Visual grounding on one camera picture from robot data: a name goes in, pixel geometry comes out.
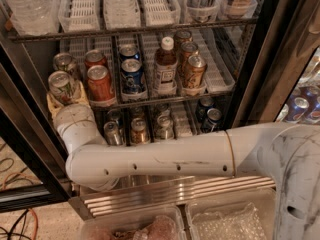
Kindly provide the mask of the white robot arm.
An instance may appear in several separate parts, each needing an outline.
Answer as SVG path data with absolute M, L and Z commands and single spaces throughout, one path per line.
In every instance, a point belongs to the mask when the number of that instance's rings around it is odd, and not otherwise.
M 112 147 L 100 134 L 84 89 L 63 105 L 47 95 L 68 158 L 68 177 L 93 190 L 128 175 L 267 176 L 277 188 L 273 240 L 320 238 L 320 128 L 266 123 L 181 141 Z

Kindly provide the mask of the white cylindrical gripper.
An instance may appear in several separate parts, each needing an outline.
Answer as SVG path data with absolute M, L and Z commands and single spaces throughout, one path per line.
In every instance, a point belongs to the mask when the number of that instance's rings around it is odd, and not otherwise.
M 46 95 L 48 109 L 53 118 L 53 125 L 59 134 L 63 134 L 73 124 L 88 121 L 95 122 L 92 109 L 87 106 L 89 100 L 81 81 L 76 81 L 74 100 L 79 104 L 65 106 L 48 92 Z

